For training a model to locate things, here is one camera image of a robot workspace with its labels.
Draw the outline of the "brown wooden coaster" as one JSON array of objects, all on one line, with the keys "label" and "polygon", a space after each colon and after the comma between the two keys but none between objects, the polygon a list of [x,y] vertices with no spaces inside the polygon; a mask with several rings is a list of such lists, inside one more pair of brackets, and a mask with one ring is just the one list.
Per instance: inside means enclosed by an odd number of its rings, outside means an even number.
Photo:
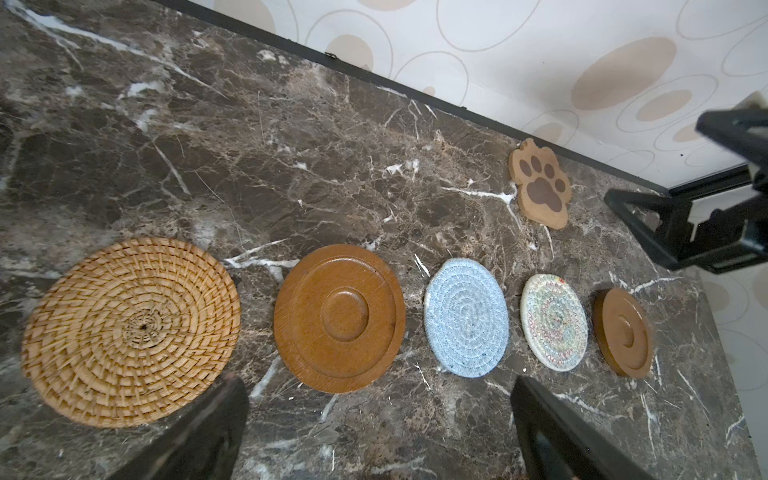
[{"label": "brown wooden coaster", "polygon": [[273,333],[298,380],[339,394],[387,371],[405,326],[402,289],[387,263],[362,247],[335,244],[305,256],[286,277]]},{"label": "brown wooden coaster", "polygon": [[642,306],[628,291],[600,291],[594,302],[593,326],[601,353],[615,373],[634,379],[648,375],[653,338]]}]

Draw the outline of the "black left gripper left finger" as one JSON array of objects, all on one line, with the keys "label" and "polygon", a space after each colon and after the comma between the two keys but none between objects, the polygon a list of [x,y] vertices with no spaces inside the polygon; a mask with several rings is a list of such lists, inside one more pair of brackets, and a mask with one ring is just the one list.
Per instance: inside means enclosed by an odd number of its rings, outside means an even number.
[{"label": "black left gripper left finger", "polygon": [[162,436],[114,472],[113,479],[229,479],[249,411],[244,381],[227,373]]}]

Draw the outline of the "grey woven coaster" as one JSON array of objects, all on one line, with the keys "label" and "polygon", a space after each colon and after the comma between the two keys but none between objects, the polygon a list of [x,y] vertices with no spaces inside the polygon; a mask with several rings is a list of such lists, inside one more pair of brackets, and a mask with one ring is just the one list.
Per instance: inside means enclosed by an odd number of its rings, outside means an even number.
[{"label": "grey woven coaster", "polygon": [[427,286],[424,327],[429,346],[451,373],[479,378],[502,360],[509,314],[501,287],[480,263],[453,258]]}]

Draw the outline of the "paw print coaster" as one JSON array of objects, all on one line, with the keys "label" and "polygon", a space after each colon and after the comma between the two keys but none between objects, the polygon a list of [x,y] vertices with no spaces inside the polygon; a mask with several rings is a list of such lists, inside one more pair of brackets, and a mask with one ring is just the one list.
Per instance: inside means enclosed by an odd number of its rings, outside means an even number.
[{"label": "paw print coaster", "polygon": [[523,215],[550,229],[564,229],[572,190],[553,150],[539,147],[533,138],[525,139],[510,154],[508,169]]}]

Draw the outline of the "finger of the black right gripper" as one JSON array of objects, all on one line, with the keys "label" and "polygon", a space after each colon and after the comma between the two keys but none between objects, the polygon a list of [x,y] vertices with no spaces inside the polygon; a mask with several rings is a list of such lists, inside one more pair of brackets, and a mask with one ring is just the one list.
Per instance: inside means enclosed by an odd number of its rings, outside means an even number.
[{"label": "finger of the black right gripper", "polygon": [[722,274],[767,261],[765,194],[715,209],[698,225],[688,221],[688,199],[611,189],[604,202],[648,257],[670,271],[697,266]]},{"label": "finger of the black right gripper", "polygon": [[699,116],[696,131],[754,165],[756,178],[767,177],[766,109],[706,111]]}]

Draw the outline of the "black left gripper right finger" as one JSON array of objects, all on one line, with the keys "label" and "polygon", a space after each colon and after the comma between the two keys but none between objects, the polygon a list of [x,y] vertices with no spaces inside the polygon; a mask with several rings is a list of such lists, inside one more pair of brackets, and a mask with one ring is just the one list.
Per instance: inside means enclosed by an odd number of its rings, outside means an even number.
[{"label": "black left gripper right finger", "polygon": [[536,379],[519,376],[510,397],[530,479],[649,479]]}]

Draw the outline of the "multicolour woven coaster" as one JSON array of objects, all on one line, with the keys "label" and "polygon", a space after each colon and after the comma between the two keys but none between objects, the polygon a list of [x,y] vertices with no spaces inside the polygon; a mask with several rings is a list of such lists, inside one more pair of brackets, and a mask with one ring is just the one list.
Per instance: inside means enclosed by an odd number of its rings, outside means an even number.
[{"label": "multicolour woven coaster", "polygon": [[557,372],[575,369],[584,358],[588,324],[575,291],[561,277],[536,274],[525,283],[520,315],[534,356]]}]

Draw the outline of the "rattan woven coaster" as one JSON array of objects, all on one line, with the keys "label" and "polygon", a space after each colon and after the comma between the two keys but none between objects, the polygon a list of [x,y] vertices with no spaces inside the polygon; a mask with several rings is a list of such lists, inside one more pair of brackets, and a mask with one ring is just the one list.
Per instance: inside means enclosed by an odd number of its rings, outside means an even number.
[{"label": "rattan woven coaster", "polygon": [[43,401],[98,428],[136,427],[190,404],[240,332],[225,267],[177,239],[141,237],[85,258],[30,315],[21,368]]}]

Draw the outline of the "black corner frame post right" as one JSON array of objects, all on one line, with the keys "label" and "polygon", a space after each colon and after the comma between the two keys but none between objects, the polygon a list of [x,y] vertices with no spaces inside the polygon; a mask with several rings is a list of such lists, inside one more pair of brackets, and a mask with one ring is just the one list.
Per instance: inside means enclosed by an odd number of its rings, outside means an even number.
[{"label": "black corner frame post right", "polygon": [[678,185],[668,191],[672,198],[698,200],[752,184],[752,175],[747,165],[702,177]]}]

